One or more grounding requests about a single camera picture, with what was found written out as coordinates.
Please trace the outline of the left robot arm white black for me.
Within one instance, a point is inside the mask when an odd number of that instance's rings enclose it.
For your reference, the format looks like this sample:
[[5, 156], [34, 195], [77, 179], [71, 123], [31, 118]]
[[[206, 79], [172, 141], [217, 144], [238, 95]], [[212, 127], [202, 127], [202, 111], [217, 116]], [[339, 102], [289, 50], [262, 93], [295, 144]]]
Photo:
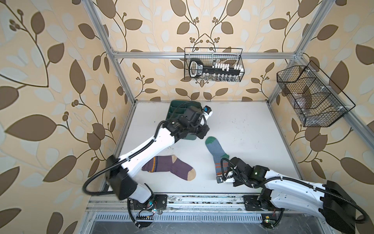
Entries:
[[[132, 199], [147, 209], [152, 207], [155, 200], [153, 191], [146, 184], [141, 185], [133, 178], [152, 158], [187, 135], [195, 135], [203, 139], [209, 131], [207, 119], [211, 115], [212, 110], [209, 106], [202, 107], [195, 101], [181, 103], [173, 109], [167, 120], [158, 124], [155, 134], [148, 140], [118, 158], [109, 157], [106, 168], [91, 176], [83, 184], [83, 192], [91, 196], [115, 194], [119, 200]], [[102, 174], [105, 175], [112, 190], [89, 191], [88, 185]]]

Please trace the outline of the blue grey sock green toe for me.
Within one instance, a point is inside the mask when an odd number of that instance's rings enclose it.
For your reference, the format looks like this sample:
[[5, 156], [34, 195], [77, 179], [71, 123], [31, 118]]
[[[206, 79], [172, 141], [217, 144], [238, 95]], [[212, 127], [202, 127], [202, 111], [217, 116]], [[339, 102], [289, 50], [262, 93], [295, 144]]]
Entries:
[[227, 159], [229, 160], [229, 155], [223, 150], [221, 144], [219, 143], [218, 139], [210, 136], [206, 139], [205, 145], [211, 155], [213, 156], [213, 161], [215, 163], [215, 171], [216, 175], [219, 176], [222, 174], [221, 169], [221, 160]]

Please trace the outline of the purple sock beige toe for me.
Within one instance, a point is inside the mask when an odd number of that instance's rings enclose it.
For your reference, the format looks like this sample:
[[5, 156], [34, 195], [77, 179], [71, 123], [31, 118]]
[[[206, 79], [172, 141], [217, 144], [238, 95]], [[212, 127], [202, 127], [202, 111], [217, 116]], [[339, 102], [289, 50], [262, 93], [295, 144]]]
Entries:
[[181, 161], [175, 155], [155, 156], [148, 161], [141, 170], [149, 173], [170, 172], [186, 181], [192, 181], [196, 178], [195, 169], [189, 164]]

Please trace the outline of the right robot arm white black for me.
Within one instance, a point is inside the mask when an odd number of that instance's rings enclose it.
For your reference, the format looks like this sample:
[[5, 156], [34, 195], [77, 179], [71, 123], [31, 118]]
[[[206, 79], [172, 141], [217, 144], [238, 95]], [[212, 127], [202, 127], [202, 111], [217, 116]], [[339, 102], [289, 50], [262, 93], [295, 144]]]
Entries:
[[222, 158], [217, 176], [218, 183], [244, 185], [261, 189], [257, 197], [244, 196], [246, 210], [280, 212], [292, 210], [312, 215], [345, 234], [354, 234], [358, 224], [370, 220], [369, 215], [357, 205], [337, 183], [313, 183], [288, 177], [263, 166], [250, 166], [241, 159]]

